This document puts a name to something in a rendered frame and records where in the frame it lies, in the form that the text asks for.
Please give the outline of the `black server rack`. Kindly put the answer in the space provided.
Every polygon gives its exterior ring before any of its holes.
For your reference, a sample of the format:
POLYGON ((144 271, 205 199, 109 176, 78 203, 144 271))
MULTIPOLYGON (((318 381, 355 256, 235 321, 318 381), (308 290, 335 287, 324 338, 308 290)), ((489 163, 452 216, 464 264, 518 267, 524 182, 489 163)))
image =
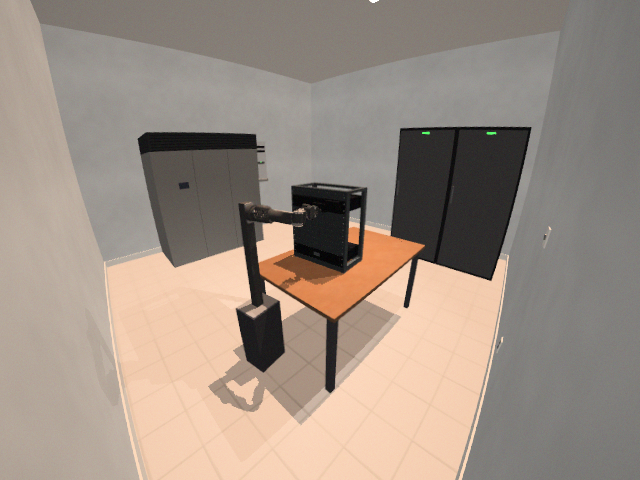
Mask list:
POLYGON ((343 274, 358 262, 361 262, 363 258, 367 187, 313 182, 293 185, 291 186, 291 191, 292 212, 301 208, 303 204, 314 205, 321 209, 316 218, 306 219, 304 226, 293 226, 294 256, 343 274), (352 190, 339 191, 315 188, 317 186, 352 190), (361 191, 361 195, 356 195, 358 197, 350 199, 350 194, 361 191), (361 208, 359 243, 354 244, 348 242, 349 212, 358 208, 361 208))

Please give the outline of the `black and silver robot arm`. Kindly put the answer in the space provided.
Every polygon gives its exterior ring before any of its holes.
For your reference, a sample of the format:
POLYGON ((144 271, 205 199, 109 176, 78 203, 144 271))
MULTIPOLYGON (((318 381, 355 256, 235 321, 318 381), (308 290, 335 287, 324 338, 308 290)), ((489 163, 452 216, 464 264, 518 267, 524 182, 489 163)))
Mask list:
POLYGON ((253 202, 244 204, 244 208, 245 208, 244 216, 247 219, 248 224, 253 223, 255 221, 261 222, 261 223, 269 223, 269 224, 272 224, 273 222, 278 222, 278 223, 292 225, 295 227, 302 227, 305 225, 305 222, 308 216, 307 211, 305 211, 303 208, 298 209, 297 211, 295 210, 293 212, 287 212, 287 211, 281 211, 281 210, 278 211, 278 210, 273 210, 270 208, 270 206, 266 206, 266 205, 253 205, 253 202), (253 218, 253 217, 256 217, 256 218, 253 218))

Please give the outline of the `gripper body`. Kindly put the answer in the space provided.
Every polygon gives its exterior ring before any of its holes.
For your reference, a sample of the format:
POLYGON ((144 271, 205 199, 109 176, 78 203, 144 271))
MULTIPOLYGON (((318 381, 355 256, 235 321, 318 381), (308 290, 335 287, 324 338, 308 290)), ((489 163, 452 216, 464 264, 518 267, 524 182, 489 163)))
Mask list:
POLYGON ((311 205, 303 204, 301 208, 307 211, 308 213, 307 219, 311 220, 311 219, 314 219, 315 217, 315 208, 313 206, 311 208, 310 207, 311 205))

